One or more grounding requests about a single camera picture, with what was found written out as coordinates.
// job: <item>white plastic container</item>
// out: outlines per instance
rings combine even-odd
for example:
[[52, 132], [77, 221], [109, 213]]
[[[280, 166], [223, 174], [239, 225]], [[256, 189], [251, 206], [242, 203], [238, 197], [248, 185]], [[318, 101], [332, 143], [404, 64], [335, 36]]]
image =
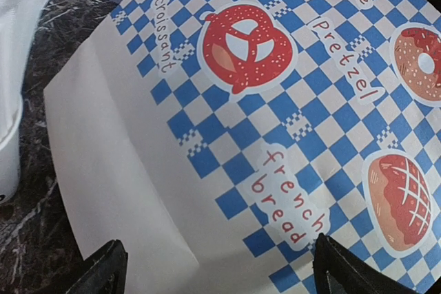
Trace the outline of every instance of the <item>white plastic container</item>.
[[9, 201], [17, 191], [20, 182], [19, 126], [23, 115], [23, 101], [8, 135], [0, 142], [0, 204]]

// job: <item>checkered paper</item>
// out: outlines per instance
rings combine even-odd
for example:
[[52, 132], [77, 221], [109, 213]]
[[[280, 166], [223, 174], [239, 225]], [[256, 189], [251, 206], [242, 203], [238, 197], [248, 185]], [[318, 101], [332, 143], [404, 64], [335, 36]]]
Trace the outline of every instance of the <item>checkered paper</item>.
[[[204, 12], [235, 1], [261, 4], [296, 41], [298, 64], [270, 90], [229, 102], [229, 94], [202, 71], [196, 44]], [[268, 217], [246, 194], [243, 182], [255, 171], [262, 143], [283, 145], [296, 162], [292, 171], [313, 201], [329, 209], [329, 235], [373, 268], [420, 293], [441, 276], [441, 109], [412, 99], [397, 80], [389, 56], [389, 38], [406, 22], [441, 30], [440, 15], [425, 0], [373, 0], [359, 10], [354, 0], [170, 0], [168, 28], [174, 57], [183, 70], [158, 78], [153, 0], [123, 0], [111, 14], [137, 73], [156, 76], [150, 93], [169, 114], [176, 145], [204, 181], [222, 174], [224, 192], [213, 204], [230, 222], [249, 218], [258, 226], [242, 245], [256, 259], [278, 252], [279, 269], [267, 276], [278, 292], [315, 293], [313, 246], [293, 251], [269, 226]], [[371, 86], [386, 93], [360, 105], [319, 38], [306, 26], [330, 18]], [[171, 114], [170, 105], [174, 107]], [[366, 207], [361, 169], [368, 155], [400, 149], [423, 170], [435, 202], [433, 229], [424, 246], [395, 259], [382, 247]]]

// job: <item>sticker graphic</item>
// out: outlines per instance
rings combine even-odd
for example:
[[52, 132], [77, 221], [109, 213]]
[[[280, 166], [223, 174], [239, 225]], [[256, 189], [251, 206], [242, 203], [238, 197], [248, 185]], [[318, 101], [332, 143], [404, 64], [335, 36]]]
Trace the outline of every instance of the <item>sticker graphic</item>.
[[230, 100], [268, 90], [294, 70], [296, 42], [279, 22], [255, 3], [233, 3], [205, 20], [197, 44], [203, 71]]
[[329, 210], [319, 209], [298, 184], [288, 164], [288, 151], [280, 144], [262, 143], [258, 171], [240, 185], [269, 225], [295, 251], [304, 249], [319, 233], [330, 229]]
[[368, 156], [362, 170], [369, 215], [389, 255], [416, 251], [432, 229], [432, 197], [424, 173], [398, 149]]
[[169, 17], [167, 14], [168, 3], [170, 0], [153, 0], [151, 7], [154, 13], [154, 35], [156, 37], [156, 51], [158, 52], [158, 67], [161, 76], [169, 76], [181, 65], [179, 60], [174, 58], [172, 44], [170, 43], [170, 33], [168, 28]]
[[401, 25], [392, 35], [391, 59], [396, 76], [420, 103], [441, 106], [441, 39], [421, 23]]
[[336, 67], [345, 75], [352, 86], [357, 101], [361, 105], [378, 100], [386, 90], [383, 87], [372, 87], [360, 65], [357, 63], [358, 54], [346, 49], [347, 44], [334, 30], [331, 19], [318, 17], [308, 23], [308, 28], [314, 31], [325, 46], [326, 52], [334, 60]]

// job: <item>donut hole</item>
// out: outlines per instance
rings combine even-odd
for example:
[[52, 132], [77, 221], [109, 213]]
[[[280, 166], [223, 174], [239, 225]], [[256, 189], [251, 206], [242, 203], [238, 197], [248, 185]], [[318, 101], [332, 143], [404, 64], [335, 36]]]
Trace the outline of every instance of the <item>donut hole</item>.
[[421, 53], [418, 57], [418, 67], [425, 74], [432, 74], [435, 71], [435, 61], [427, 53]]

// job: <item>black marble countertop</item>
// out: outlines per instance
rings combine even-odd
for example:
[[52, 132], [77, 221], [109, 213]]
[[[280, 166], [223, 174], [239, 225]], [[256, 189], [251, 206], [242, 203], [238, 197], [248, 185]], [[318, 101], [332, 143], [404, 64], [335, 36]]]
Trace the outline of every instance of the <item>black marble countertop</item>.
[[21, 184], [0, 206], [0, 294], [33, 293], [82, 260], [52, 165], [43, 89], [115, 5], [50, 0], [43, 11], [23, 85]]

